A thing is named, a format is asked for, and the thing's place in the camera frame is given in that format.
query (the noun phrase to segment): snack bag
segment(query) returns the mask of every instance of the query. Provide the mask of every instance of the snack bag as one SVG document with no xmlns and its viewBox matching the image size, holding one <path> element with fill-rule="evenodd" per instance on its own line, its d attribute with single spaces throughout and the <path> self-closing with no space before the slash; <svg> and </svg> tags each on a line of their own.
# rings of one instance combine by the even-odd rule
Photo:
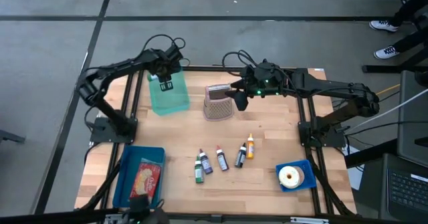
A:
<svg viewBox="0 0 428 224">
<path fill-rule="evenodd" d="M 147 194 L 148 201 L 152 203 L 160 175 L 161 167 L 159 165 L 147 162 L 140 163 L 135 176 L 134 185 L 132 186 L 130 198 Z"/>
</svg>

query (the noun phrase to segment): wooden table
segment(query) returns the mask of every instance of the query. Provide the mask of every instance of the wooden table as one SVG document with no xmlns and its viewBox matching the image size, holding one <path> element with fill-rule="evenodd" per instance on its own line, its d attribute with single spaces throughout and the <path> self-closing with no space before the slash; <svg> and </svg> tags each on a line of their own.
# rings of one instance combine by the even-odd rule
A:
<svg viewBox="0 0 428 224">
<path fill-rule="evenodd" d="M 323 70 L 310 69 L 309 73 L 326 79 Z M 281 96 L 254 98 L 249 100 L 245 112 L 238 112 L 235 107 L 232 118 L 208 122 L 202 113 L 205 86 L 234 82 L 237 78 L 226 72 L 185 72 L 185 77 L 191 100 L 188 111 L 157 116 L 150 106 L 146 77 L 140 94 L 134 144 L 160 146 L 166 151 L 163 209 L 169 213 L 314 215 L 310 190 L 283 193 L 275 174 L 277 164 L 305 159 L 297 129 L 300 118 L 296 99 Z M 115 108 L 120 108 L 125 85 L 126 78 L 117 79 L 110 85 L 105 99 Z M 314 96 L 314 103 L 318 116 L 332 111 L 328 97 Z M 307 119 L 310 119 L 305 105 Z M 255 158 L 237 169 L 233 166 L 237 151 L 250 132 L 255 138 Z M 231 166 L 226 172 L 220 171 L 216 159 L 217 144 L 224 150 Z M 208 154 L 214 169 L 213 174 L 205 175 L 203 184 L 196 184 L 194 178 L 199 148 Z M 76 207 L 86 204 L 103 183 L 111 149 L 111 144 L 101 144 L 88 155 Z M 324 158 L 330 185 L 346 206 L 356 212 L 343 156 L 333 148 L 324 148 Z M 110 189 L 110 207 L 115 186 L 113 183 Z M 320 183 L 318 194 L 322 212 L 326 212 Z"/>
</svg>

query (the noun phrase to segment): sneaker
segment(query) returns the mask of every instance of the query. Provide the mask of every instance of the sneaker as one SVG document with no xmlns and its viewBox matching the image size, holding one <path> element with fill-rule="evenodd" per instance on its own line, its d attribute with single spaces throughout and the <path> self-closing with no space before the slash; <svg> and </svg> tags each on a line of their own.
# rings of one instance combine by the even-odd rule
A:
<svg viewBox="0 0 428 224">
<path fill-rule="evenodd" d="M 398 30 L 398 27 L 390 25 L 388 21 L 371 21 L 368 25 L 374 30 L 385 30 L 390 33 L 394 33 Z"/>
<path fill-rule="evenodd" d="M 386 60 L 399 54 L 400 53 L 395 50 L 393 46 L 386 47 L 373 53 L 374 57 L 380 60 Z"/>
</svg>

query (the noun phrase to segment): blue tray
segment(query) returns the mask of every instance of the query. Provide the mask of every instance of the blue tray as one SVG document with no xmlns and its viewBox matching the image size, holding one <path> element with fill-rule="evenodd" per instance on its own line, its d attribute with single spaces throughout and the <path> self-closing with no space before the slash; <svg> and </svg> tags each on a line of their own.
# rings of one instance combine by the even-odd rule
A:
<svg viewBox="0 0 428 224">
<path fill-rule="evenodd" d="M 122 154 L 122 162 L 120 163 L 119 178 L 114 191 L 113 207 L 129 207 L 129 196 L 138 168 L 141 163 L 141 158 L 146 158 L 153 162 L 160 163 L 161 171 L 159 182 L 154 192 L 154 197 L 150 208 L 156 207 L 156 204 L 161 199 L 162 178 L 165 172 L 165 150 L 161 147 L 145 147 L 145 146 L 125 146 Z"/>
<path fill-rule="evenodd" d="M 281 183 L 280 183 L 282 192 L 297 191 L 297 190 L 316 187 L 315 175 L 312 172 L 312 167 L 310 166 L 309 160 L 298 160 L 295 162 L 290 162 L 290 163 L 285 163 L 285 164 L 277 164 L 275 166 L 276 176 L 279 175 L 280 170 L 282 169 L 282 167 L 285 167 L 285 166 L 298 166 L 298 167 L 300 167 L 302 169 L 303 173 L 305 174 L 305 179 L 303 180 L 303 183 L 300 184 L 300 186 L 298 186 L 294 189 L 289 189 L 289 188 L 281 185 Z"/>
</svg>

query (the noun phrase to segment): white roll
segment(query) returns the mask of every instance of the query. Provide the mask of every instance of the white roll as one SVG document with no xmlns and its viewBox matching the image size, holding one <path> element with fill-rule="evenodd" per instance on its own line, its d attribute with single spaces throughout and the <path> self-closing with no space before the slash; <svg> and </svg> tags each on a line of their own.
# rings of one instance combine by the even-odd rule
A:
<svg viewBox="0 0 428 224">
<path fill-rule="evenodd" d="M 300 186 L 305 179 L 302 169 L 298 166 L 285 166 L 278 174 L 281 185 L 294 189 Z"/>
</svg>

